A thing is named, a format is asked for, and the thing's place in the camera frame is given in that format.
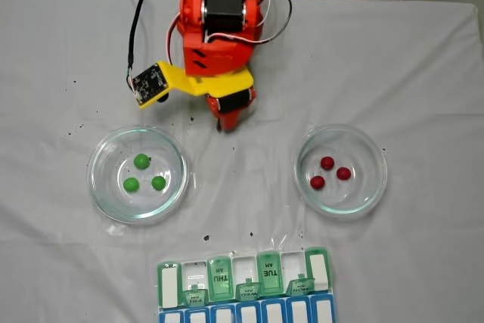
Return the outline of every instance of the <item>circuit board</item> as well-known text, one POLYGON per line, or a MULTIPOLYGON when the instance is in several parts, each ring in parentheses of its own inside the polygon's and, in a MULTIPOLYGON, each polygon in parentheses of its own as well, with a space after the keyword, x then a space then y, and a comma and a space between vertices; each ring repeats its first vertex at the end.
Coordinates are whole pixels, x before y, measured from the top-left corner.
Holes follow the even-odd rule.
POLYGON ((168 87, 160 66, 154 64, 133 79, 133 87, 137 92, 140 106, 151 101, 168 87))

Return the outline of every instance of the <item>blue compartment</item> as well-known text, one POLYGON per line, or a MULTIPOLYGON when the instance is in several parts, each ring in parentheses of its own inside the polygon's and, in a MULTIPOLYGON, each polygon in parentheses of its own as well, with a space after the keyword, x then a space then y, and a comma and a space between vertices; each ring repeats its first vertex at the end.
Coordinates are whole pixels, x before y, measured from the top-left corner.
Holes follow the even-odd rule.
POLYGON ((246 302, 238 303, 235 306, 235 316, 237 317, 237 323, 246 323, 242 321, 242 308, 246 306, 254 306, 256 308, 257 323, 262 323, 262 317, 260 315, 260 303, 259 302, 246 302))
POLYGON ((287 323, 302 323, 301 321, 295 321, 293 319, 293 305, 295 302, 304 302, 306 304, 306 316, 308 323, 312 323, 311 316, 311 302, 308 297, 291 297, 286 300, 286 310, 287 310, 287 323))
POLYGON ((183 316, 183 312, 173 312, 173 311, 160 313, 160 315, 158 316, 158 322, 165 323, 165 317, 167 315, 179 315, 180 323, 185 323, 185 317, 183 316))
POLYGON ((331 321, 337 323, 336 314, 334 311, 334 300, 330 294, 316 294, 311 297, 311 311, 312 311, 312 323, 323 323, 318 321, 318 302, 327 300, 331 305, 331 321))
POLYGON ((223 310, 223 309, 230 310, 230 313, 232 314, 231 323, 235 323, 235 306, 233 306, 233 305, 230 305, 230 306, 229 305, 213 306, 212 308, 210 308, 210 319, 211 319, 212 323, 218 323, 216 321, 217 310, 223 310))
POLYGON ((210 323, 210 311, 208 308, 192 308, 185 311, 185 321, 191 323, 191 315, 194 313, 205 313, 205 323, 210 323))
POLYGON ((267 306, 272 304, 278 304, 281 306, 282 322, 287 323, 286 302, 284 302, 284 299, 267 299, 262 301, 262 323, 268 323, 267 306))

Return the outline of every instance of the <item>white fabric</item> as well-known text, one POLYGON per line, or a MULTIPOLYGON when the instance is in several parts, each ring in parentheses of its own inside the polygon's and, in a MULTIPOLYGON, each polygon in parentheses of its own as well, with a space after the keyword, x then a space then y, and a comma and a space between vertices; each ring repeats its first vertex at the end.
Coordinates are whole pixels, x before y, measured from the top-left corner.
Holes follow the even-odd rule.
MULTIPOLYGON (((2 322, 155 322, 165 259, 312 245, 330 252, 341 322, 482 322, 474 6, 293 0, 287 30, 253 55, 252 115, 219 134, 203 98, 173 92, 137 108, 125 82, 136 2, 0 0, 2 322), (187 199, 150 228, 103 217, 85 181, 96 144, 136 123, 172 133, 193 171, 187 199), (330 221, 296 193, 293 152, 325 123, 363 129, 385 150, 387 190, 366 219, 330 221)), ((134 73, 164 57, 177 7, 145 0, 134 73)), ((265 34, 286 11, 273 2, 265 34)), ((179 36, 172 53, 180 62, 179 36)))

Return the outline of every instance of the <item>pill organizer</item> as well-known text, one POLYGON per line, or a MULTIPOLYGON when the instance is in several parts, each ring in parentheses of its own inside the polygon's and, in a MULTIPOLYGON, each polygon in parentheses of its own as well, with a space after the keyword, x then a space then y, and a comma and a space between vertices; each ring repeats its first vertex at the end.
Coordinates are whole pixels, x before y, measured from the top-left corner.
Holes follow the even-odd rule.
POLYGON ((159 323, 336 323, 326 249, 157 267, 159 323))

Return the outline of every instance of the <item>yellow bracket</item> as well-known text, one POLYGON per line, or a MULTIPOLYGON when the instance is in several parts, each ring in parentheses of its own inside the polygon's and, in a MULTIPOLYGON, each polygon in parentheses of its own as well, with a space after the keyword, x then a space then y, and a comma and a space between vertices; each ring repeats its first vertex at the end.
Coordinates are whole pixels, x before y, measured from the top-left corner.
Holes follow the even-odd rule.
POLYGON ((195 77, 187 76, 185 70, 177 66, 163 61, 158 61, 157 63, 165 77, 167 87, 158 95, 140 105, 141 109, 154 103, 172 89, 177 89, 193 96, 208 94, 214 98, 223 98, 235 92, 250 89, 254 83, 254 78, 247 67, 217 76, 195 77))

